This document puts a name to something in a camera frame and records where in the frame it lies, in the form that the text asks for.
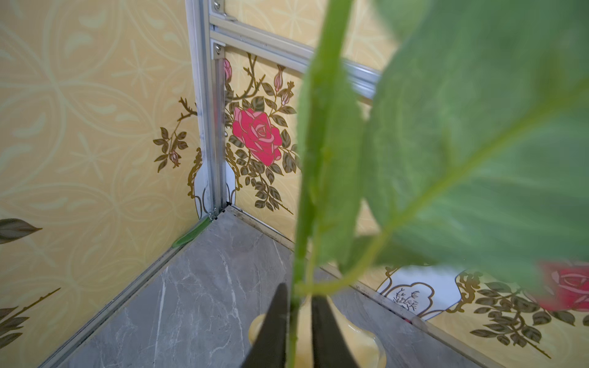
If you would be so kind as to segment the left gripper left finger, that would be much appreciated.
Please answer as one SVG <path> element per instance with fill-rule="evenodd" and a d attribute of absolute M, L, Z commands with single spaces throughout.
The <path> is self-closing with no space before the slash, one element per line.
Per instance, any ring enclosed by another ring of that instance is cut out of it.
<path fill-rule="evenodd" d="M 288 288 L 286 283 L 281 283 L 275 291 L 259 334 L 243 361 L 242 368 L 285 367 L 288 312 Z"/>

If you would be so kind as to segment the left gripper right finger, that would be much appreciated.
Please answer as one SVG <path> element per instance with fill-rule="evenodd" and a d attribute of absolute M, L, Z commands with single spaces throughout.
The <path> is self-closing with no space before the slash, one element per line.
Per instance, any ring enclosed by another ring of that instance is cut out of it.
<path fill-rule="evenodd" d="M 314 368 L 358 368 L 325 296 L 311 299 Z"/>

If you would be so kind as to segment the cream white rose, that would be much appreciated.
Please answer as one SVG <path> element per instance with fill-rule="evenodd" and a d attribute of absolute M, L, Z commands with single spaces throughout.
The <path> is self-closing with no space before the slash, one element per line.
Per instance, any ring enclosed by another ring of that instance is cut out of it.
<path fill-rule="evenodd" d="M 368 118 L 341 59 L 353 4 L 331 1 L 299 110 L 294 296 L 377 265 L 477 268 L 544 292 L 588 260 L 586 1 L 378 1 L 400 47 Z"/>

